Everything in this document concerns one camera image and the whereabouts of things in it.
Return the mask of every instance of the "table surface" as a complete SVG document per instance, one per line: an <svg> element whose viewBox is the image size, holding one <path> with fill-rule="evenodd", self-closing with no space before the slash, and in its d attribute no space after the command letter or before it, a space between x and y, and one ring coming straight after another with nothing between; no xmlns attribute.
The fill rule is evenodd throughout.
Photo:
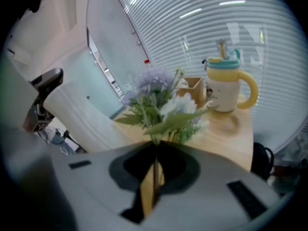
<svg viewBox="0 0 308 231"><path fill-rule="evenodd" d="M123 111L117 118L123 117ZM190 147L223 156L247 171L250 171L253 158L253 130L250 110L236 109L232 113L210 112L201 117L201 121L209 121L207 129L194 135L185 143ZM140 127L115 122L127 137L134 143L150 141L150 136L143 135Z"/></svg>

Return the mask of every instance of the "mug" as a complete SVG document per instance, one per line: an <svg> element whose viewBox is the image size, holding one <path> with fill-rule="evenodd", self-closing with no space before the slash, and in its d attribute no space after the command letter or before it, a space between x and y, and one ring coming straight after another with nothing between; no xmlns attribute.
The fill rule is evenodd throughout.
<svg viewBox="0 0 308 231"><path fill-rule="evenodd" d="M219 112L230 112L236 107L248 109L258 98L258 86L253 77L239 69L240 52L235 50L236 57L223 59L222 57L207 58L207 87L206 96L212 100L212 106ZM247 82L250 88L250 97L245 102L238 102L240 94L240 79Z"/></svg>

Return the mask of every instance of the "black slot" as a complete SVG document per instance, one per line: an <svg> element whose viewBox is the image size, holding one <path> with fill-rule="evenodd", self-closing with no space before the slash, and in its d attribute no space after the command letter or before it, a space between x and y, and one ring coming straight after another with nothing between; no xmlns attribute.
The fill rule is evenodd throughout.
<svg viewBox="0 0 308 231"><path fill-rule="evenodd" d="M266 211L265 206L239 180L227 184L251 219Z"/></svg>
<svg viewBox="0 0 308 231"><path fill-rule="evenodd" d="M70 167L71 169L76 169L76 168L84 167L84 166L87 166L87 165L90 165L90 164L91 164L90 161L85 160L85 161L80 161L80 162L77 162L77 163L69 164L69 167Z"/></svg>

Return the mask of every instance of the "flower bouquet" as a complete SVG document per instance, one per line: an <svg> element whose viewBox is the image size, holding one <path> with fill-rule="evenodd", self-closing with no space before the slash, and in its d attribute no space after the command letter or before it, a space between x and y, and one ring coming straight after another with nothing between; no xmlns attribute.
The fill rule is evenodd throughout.
<svg viewBox="0 0 308 231"><path fill-rule="evenodd" d="M125 96L124 101L132 114L115 121L141 126L155 145L159 145L163 137L171 142L185 143L204 126L200 116L208 112L210 102L197 110L189 93L177 96L177 85L183 77L181 69L177 69L174 76L163 68L147 69L137 88Z"/></svg>

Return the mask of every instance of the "yellow mug handle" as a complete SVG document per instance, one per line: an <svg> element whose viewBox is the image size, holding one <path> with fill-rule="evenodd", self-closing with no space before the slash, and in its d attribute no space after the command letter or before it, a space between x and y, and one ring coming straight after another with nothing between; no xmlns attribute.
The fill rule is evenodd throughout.
<svg viewBox="0 0 308 231"><path fill-rule="evenodd" d="M240 102L237 104L239 109L249 109L250 107L254 106L257 102L259 89L256 81L254 78L246 72L239 71L239 79L242 79L247 82L250 88L250 97L245 102Z"/></svg>

